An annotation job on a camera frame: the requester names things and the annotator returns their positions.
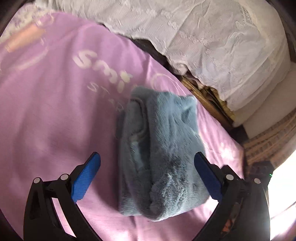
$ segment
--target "silver screw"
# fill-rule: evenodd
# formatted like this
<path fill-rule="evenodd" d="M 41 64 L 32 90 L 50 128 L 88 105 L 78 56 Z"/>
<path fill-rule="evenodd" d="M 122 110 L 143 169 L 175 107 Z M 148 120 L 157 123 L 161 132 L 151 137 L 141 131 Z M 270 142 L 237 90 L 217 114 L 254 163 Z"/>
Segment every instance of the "silver screw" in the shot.
<path fill-rule="evenodd" d="M 69 177 L 68 174 L 63 174 L 63 175 L 61 175 L 61 180 L 65 181 L 68 179 L 68 177 Z"/>
<path fill-rule="evenodd" d="M 227 174 L 226 179 L 232 181 L 234 179 L 234 176 L 232 176 L 231 174 Z"/>
<path fill-rule="evenodd" d="M 261 183 L 261 180 L 260 180 L 259 178 L 255 178 L 255 179 L 254 179 L 254 183 L 256 183 L 256 184 L 260 184 L 260 183 Z"/>
<path fill-rule="evenodd" d="M 33 182 L 34 182 L 34 183 L 39 183 L 39 182 L 40 182 L 40 178 L 38 178 L 38 177 L 35 178 Z"/>

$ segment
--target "blue-gray towel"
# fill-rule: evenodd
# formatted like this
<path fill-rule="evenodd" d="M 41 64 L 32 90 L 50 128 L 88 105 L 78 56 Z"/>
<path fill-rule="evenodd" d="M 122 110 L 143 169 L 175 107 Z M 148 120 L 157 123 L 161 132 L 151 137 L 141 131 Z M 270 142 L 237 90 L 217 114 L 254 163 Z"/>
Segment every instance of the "blue-gray towel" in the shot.
<path fill-rule="evenodd" d="M 204 147 L 196 99 L 137 87 L 119 120 L 119 211 L 160 221 L 187 212 L 209 193 L 194 167 Z"/>

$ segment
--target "folded blanket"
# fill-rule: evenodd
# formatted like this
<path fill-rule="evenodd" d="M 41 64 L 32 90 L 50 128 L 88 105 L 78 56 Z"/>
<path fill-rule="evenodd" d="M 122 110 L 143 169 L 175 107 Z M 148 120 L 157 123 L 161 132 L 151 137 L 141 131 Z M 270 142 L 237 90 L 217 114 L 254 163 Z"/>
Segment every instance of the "folded blanket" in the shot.
<path fill-rule="evenodd" d="M 204 153 L 193 96 L 137 87 L 118 126 L 123 215 L 160 221 L 208 199 L 193 163 L 196 152 Z"/>

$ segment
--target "pink bedsheet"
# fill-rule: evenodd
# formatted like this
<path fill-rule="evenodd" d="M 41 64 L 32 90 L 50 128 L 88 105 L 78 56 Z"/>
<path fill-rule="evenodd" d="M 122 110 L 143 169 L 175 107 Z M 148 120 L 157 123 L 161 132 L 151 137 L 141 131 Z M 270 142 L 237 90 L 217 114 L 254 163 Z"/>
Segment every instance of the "pink bedsheet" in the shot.
<path fill-rule="evenodd" d="M 190 94 L 130 40 L 65 13 L 44 16 L 0 45 L 0 209 L 19 235 L 33 179 L 70 173 L 93 151 L 101 168 L 78 205 L 103 240 L 187 241 L 202 228 L 212 199 L 161 222 L 118 212 L 116 117 L 136 85 Z M 197 108 L 208 160 L 242 177 L 242 148 Z"/>

